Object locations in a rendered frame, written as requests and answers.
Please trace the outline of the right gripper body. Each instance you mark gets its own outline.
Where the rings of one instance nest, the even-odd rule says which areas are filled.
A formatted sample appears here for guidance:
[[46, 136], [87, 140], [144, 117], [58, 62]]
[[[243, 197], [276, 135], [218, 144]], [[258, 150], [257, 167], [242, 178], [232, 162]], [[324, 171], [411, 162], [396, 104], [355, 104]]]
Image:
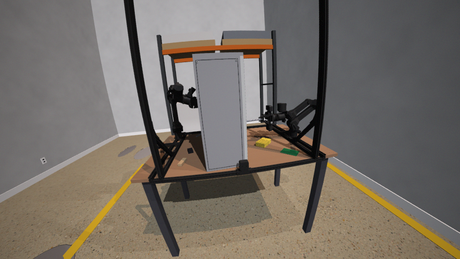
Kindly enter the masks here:
[[268, 131], [272, 131], [273, 130], [273, 126], [271, 125], [271, 121], [279, 121], [280, 119], [280, 116], [278, 113], [271, 113], [271, 111], [273, 111], [273, 107], [270, 106], [270, 105], [266, 105], [266, 110], [268, 110], [268, 113], [269, 113], [269, 117], [268, 117], [268, 121], [269, 121], [269, 126], [266, 125], [266, 129]]

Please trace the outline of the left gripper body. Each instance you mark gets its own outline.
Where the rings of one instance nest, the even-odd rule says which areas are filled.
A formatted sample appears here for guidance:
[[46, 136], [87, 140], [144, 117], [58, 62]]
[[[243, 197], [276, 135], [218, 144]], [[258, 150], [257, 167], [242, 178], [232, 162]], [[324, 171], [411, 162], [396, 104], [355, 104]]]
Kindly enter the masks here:
[[186, 95], [183, 95], [183, 96], [182, 96], [181, 103], [182, 103], [182, 104], [189, 105], [189, 107], [193, 109], [193, 106], [195, 105], [195, 102], [196, 102], [195, 99], [196, 99], [196, 97], [195, 97], [195, 98], [194, 98], [194, 97], [191, 98], [191, 97], [188, 97], [188, 96], [186, 96]]

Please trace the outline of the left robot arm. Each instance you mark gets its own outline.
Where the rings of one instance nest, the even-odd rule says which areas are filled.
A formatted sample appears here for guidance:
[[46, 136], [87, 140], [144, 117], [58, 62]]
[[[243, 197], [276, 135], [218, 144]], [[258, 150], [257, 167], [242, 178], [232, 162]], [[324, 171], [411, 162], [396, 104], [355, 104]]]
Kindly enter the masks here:
[[[194, 93], [195, 90], [196, 89], [194, 89], [193, 87], [189, 88], [188, 90], [189, 92], [188, 94], [186, 94], [186, 96], [192, 98], [193, 97], [192, 94]], [[183, 138], [182, 136], [183, 126], [179, 122], [179, 116], [177, 113], [177, 105], [176, 105], [177, 102], [181, 103], [182, 96], [183, 96], [183, 85], [182, 84], [180, 84], [179, 82], [176, 82], [176, 84], [171, 85], [169, 87], [169, 90], [167, 92], [167, 99], [169, 100], [171, 107], [172, 107], [173, 120], [174, 120], [172, 129], [173, 129], [173, 133], [175, 133], [174, 139]]]

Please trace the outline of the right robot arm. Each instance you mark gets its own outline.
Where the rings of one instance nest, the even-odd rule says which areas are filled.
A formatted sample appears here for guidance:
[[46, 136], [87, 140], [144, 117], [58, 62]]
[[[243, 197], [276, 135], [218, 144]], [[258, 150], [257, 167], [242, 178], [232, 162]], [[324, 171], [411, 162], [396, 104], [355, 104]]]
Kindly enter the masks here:
[[[308, 106], [309, 105], [309, 106]], [[300, 105], [298, 105], [293, 110], [286, 111], [286, 103], [278, 103], [277, 104], [277, 111], [279, 111], [279, 116], [282, 122], [287, 120], [287, 125], [289, 127], [288, 136], [291, 138], [295, 138], [298, 136], [299, 130], [299, 121], [301, 121], [304, 117], [306, 117], [309, 113], [315, 110], [317, 105], [317, 99], [311, 100], [306, 99]], [[307, 107], [308, 106], [308, 107]], [[306, 108], [307, 107], [307, 108]], [[302, 111], [306, 108], [304, 111]], [[301, 113], [299, 113], [302, 111]], [[299, 113], [299, 114], [298, 114]], [[298, 115], [297, 115], [298, 114]]]

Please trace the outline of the yellow sponge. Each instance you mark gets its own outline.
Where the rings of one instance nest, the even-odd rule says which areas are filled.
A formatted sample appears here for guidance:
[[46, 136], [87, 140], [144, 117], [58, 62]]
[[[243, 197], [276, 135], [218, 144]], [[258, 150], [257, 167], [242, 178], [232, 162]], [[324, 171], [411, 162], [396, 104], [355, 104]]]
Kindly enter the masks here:
[[265, 148], [270, 143], [271, 143], [271, 139], [261, 138], [260, 140], [256, 142], [256, 146]]

